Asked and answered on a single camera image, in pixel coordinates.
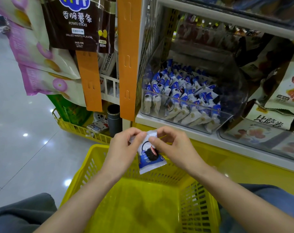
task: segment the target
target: white shelf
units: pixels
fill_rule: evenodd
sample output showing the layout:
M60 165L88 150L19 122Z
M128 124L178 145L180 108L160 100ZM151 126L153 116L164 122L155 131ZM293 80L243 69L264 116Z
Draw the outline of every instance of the white shelf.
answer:
M104 74L100 74L99 75L101 78L104 78L104 86L105 86L105 90L103 92L101 92L102 95L102 100L104 101L108 101L111 103L114 103L116 105L120 105L120 98L119 98L119 91L116 90L116 83L119 83L119 79L110 77L110 76L106 76ZM111 80L113 81L112 86L113 86L113 93L109 94L110 88L107 86L107 80Z
M272 165L276 165L288 170L294 171L294 160L287 159L285 157L281 157L269 152L265 152L259 149L255 149L249 146L245 146L233 141L222 139L215 134L207 134L204 132L199 132L194 129L190 129L181 125L174 124L172 122L168 122L162 119L157 119L148 115L144 115L139 112L135 119L136 123L143 124L146 126L159 128L165 125L183 130L186 132L189 138L193 140L197 140L203 143L207 143L209 145L217 146L222 149L226 149L232 151L234 153L238 153L259 161L263 161L266 163L270 163Z
M204 16L206 18L221 20L222 22L232 23L249 29L255 29L257 31L262 31L287 39L294 39L294 30L269 24L268 21L265 21L264 23L257 20L253 20L250 19L250 17L243 16L242 14L233 15L224 13L224 10L220 9L220 7L218 10L215 10L215 8L207 5L204 7L199 6L199 4L192 5L190 3L184 2L184 0L157 0L157 13L159 13L162 6L174 8L194 15Z

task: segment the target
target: yellow wire basket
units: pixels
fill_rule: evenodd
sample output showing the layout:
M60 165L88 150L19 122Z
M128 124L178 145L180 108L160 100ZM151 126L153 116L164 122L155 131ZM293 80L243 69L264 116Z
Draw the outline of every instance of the yellow wire basket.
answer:
M91 146L61 205L101 169L108 148ZM217 201L165 158L167 165L140 175L136 157L102 200L84 232L219 232Z
M110 143L111 137L105 134L99 134L99 133L91 133L88 129L86 129L86 126L88 124L91 124L93 121L93 116L91 116L83 125L83 127L74 125L70 122L65 122L61 117L56 116L55 114L56 109L52 111L52 115L54 116L54 119L62 128L64 131L74 133L78 136L85 137L87 139L90 139L92 141L108 145Z

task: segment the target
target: supermarket aisle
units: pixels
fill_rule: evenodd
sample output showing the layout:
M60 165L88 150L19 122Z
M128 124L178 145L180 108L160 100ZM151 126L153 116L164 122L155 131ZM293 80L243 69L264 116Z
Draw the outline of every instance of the supermarket aisle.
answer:
M0 38L0 206L47 192L59 206L94 142L61 130L43 95L26 96L5 36Z

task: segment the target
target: black cylindrical container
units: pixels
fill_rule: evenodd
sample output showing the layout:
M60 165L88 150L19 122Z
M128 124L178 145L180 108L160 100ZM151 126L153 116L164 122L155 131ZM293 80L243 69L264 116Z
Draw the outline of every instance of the black cylindrical container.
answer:
M112 104L107 108L108 126L111 137L115 134L122 132L122 118L120 118L120 106Z

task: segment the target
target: pink snack bag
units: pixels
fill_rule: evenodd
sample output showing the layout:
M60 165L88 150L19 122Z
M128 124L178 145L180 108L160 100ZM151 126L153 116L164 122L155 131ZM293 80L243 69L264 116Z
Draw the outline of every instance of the pink snack bag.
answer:
M32 29L38 42L49 49L49 38L40 0L0 0L0 15Z
M34 31L9 21L10 47L19 64L44 70L61 76L79 79L80 74L68 50L45 49L37 40Z
M19 67L28 96L34 96L37 93L45 95L61 94L74 104L86 107L81 79L72 80L21 64L19 64Z

